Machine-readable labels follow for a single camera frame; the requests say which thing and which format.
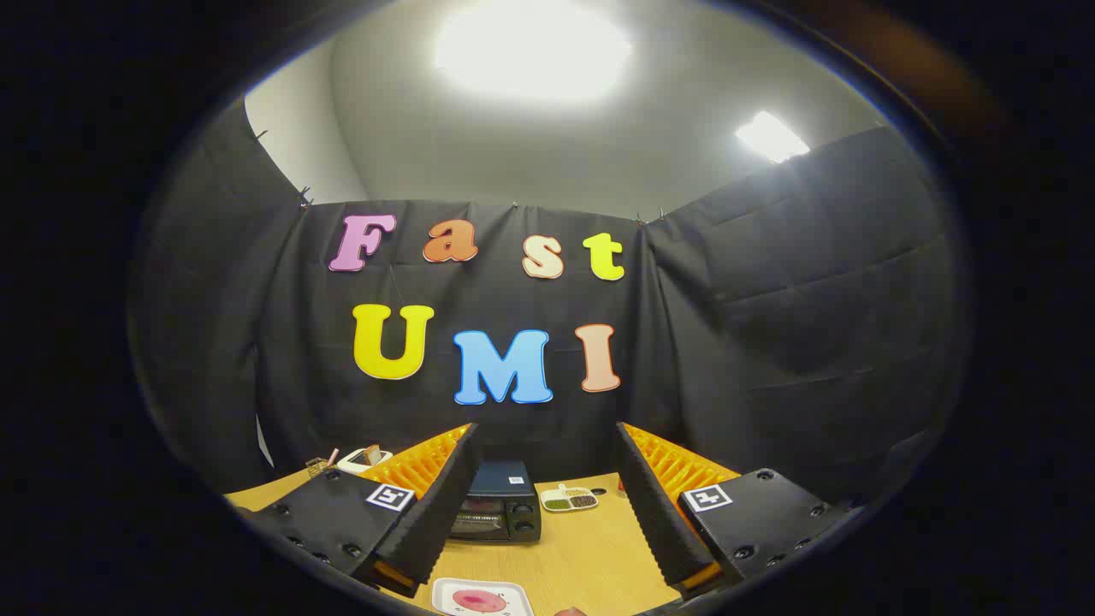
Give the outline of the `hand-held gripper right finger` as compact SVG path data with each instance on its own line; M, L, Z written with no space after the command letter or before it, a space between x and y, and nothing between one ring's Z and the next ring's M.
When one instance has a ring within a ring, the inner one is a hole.
M788 566L856 512L777 470L731 470L633 425L615 432L619 480L642 537L685 600Z

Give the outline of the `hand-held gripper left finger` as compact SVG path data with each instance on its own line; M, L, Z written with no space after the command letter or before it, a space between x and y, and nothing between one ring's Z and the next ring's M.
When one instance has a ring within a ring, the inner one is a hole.
M265 539L412 598L441 557L481 460L479 426L462 425L360 473L325 468L238 512Z

